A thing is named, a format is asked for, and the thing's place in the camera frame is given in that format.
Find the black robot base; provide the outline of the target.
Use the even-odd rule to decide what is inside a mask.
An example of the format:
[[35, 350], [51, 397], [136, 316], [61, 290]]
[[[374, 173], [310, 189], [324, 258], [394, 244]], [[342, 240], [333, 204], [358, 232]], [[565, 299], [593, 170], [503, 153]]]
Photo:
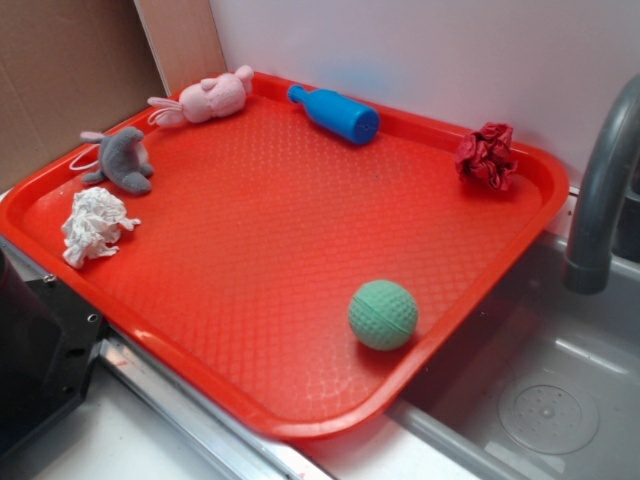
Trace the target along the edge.
[[2, 459], [83, 403], [104, 331], [66, 283], [26, 281], [1, 255]]

